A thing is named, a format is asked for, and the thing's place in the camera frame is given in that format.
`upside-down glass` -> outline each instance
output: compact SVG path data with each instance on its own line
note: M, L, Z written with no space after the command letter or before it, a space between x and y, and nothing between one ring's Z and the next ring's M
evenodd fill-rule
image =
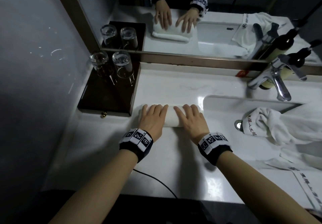
M90 60L98 76L107 78L114 72L113 67L109 65L109 57L105 51L91 53Z
M116 40L117 40L117 35L118 32L116 30L116 27L114 25L104 25L101 28L101 33L103 36L104 43L107 48L119 48L116 47Z
M123 49L127 50L137 50L138 39L137 32L132 27L124 27L120 31L120 36L122 39Z
M115 52L112 60L119 78L130 78L133 75L131 57L127 51Z

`white sink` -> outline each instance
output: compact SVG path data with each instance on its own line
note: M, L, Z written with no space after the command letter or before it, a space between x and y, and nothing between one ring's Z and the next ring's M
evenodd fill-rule
M238 23L198 23L199 50L216 57L235 58L246 55L246 49L231 40L239 26Z
M258 107L286 112L298 103L208 96L203 100L204 115L210 131L221 132L232 142L233 151L243 160L268 160L279 156L280 146L273 138L245 135L235 128L236 120L243 120Z

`left hand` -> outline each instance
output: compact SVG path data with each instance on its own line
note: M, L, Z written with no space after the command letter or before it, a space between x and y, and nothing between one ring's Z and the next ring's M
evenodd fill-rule
M162 128L164 125L164 120L166 119L166 114L169 105L152 105L147 111L147 104L142 108L142 119L140 121L139 129L147 131L153 142L158 140L162 135Z
M187 23L188 23L187 33L190 33L191 26L192 24L196 26L198 17L199 17L199 10L197 8L191 8L187 11L187 13L185 13L180 18L178 18L177 22L175 23L175 26L178 27L179 23L183 20L182 29L181 29L182 33L185 32Z

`toiletry bottle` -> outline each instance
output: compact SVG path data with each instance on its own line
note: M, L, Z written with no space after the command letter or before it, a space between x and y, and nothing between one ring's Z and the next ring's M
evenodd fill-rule
M281 35L275 39L273 44L268 48L268 50L260 57L261 60L266 60L272 62L277 58L278 55L284 54L288 49L290 49L294 44L294 37L297 35L295 29L291 29L285 35Z
M295 65L298 68L301 68L305 63L305 58L307 58L311 54L312 48L320 45L321 43L322 41L317 39L310 42L311 46L309 48L302 48L297 53L288 54L288 56L290 57L289 59L290 64ZM280 77L282 80L284 80L292 74L294 74L294 72L289 67L286 66L281 70ZM260 85L260 88L264 90L268 90L272 87L274 87L274 84L270 80L266 80Z

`faucet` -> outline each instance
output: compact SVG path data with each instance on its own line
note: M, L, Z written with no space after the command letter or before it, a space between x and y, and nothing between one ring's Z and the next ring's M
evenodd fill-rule
M250 89L257 89L264 81L270 80L276 87L277 100L290 101L291 95L287 90L280 74L284 67L290 68L295 75L302 81L306 81L306 75L295 65L289 62L290 57L288 55L281 54L275 60L273 60L266 69L264 69L256 78L247 82L247 86Z
M256 36L256 46L253 52L248 56L247 59L259 59L264 52L270 47L273 41L279 37L277 30L279 24L272 23L271 30L269 30L265 35L263 35L263 30L259 24L253 24L253 32Z

